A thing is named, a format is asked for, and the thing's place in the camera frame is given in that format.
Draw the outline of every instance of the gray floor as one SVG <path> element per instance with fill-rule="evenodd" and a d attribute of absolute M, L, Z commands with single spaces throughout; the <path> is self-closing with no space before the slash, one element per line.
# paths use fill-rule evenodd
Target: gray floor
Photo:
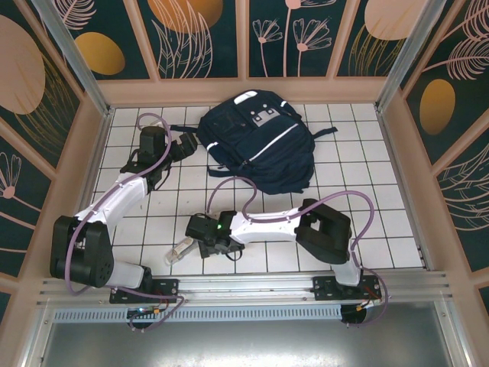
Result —
<path fill-rule="evenodd" d="M 57 324 L 43 365 L 436 366 L 451 365 L 433 308 L 394 304 L 381 322 L 337 320 L 167 323 L 148 334 L 123 324 Z"/>

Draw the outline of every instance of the white tiled floor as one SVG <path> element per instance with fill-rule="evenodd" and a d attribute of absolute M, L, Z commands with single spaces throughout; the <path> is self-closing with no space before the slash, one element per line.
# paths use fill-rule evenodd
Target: white tiled floor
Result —
<path fill-rule="evenodd" d="M 300 206 L 304 198 L 318 199 L 342 190 L 358 190 L 374 201 L 376 209 L 372 227 L 358 246 L 358 257 L 364 265 L 369 268 L 421 268 L 420 251 L 413 238 L 373 106 L 295 104 L 293 107 L 303 116 L 312 133 L 332 125 L 338 132 L 316 142 L 316 174 L 310 188 L 302 194 L 269 196 L 258 193 L 248 211 L 290 209 Z M 110 187 L 131 151 L 138 147 L 139 134 L 134 124 L 140 114 L 156 113 L 174 125 L 198 125 L 200 117 L 208 111 L 208 106 L 116 110 L 94 198 Z M 154 120 L 145 117 L 142 125 L 149 125 Z M 207 175 L 207 164 L 215 165 L 215 161 L 199 146 L 192 157 L 173 165 L 167 182 L 134 207 L 117 226 L 113 237 L 117 259 L 150 266 L 155 275 L 330 269 L 295 242 L 248 244 L 242 258 L 235 263 L 222 255 L 202 260 L 195 250 L 173 267 L 166 265 L 164 256 L 174 243 L 183 239 L 189 216 L 205 211 L 212 189 L 221 181 Z M 211 211 L 241 210 L 251 193 L 244 183 L 229 183 L 216 194 Z M 328 204 L 352 218 L 354 235 L 363 229 L 368 218 L 368 206 L 363 199 L 342 196 Z"/>

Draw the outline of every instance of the backpack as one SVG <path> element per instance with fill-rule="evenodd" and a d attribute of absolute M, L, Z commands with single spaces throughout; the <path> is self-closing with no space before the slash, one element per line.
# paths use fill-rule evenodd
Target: backpack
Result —
<path fill-rule="evenodd" d="M 314 139 L 301 116 L 277 94 L 248 90 L 207 112 L 197 138 L 228 171 L 207 167 L 211 177 L 242 176 L 269 195 L 302 193 L 314 173 Z"/>

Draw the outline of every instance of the backpack strap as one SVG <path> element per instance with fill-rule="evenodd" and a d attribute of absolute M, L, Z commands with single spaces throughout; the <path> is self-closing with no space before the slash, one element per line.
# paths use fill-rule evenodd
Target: backpack strap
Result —
<path fill-rule="evenodd" d="M 174 132 L 197 132 L 197 128 L 191 128 L 190 126 L 178 126 L 178 125 L 171 125 L 170 130 Z"/>
<path fill-rule="evenodd" d="M 334 126 L 332 128 L 324 128 L 323 130 L 319 130 L 317 133 L 313 134 L 313 139 L 321 138 L 324 135 L 332 134 L 333 132 L 337 132 L 338 129 Z"/>
<path fill-rule="evenodd" d="M 231 171 L 211 170 L 209 167 L 207 167 L 207 173 L 209 174 L 210 177 L 217 177 L 217 178 L 235 176 L 235 174 L 233 174 Z"/>

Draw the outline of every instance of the orange circle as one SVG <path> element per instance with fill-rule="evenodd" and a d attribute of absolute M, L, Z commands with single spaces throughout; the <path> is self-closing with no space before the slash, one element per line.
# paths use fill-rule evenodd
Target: orange circle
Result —
<path fill-rule="evenodd" d="M 147 3 L 161 24 L 178 33 L 199 31 L 199 14 L 209 28 L 217 23 L 222 14 L 222 0 L 147 0 Z"/>

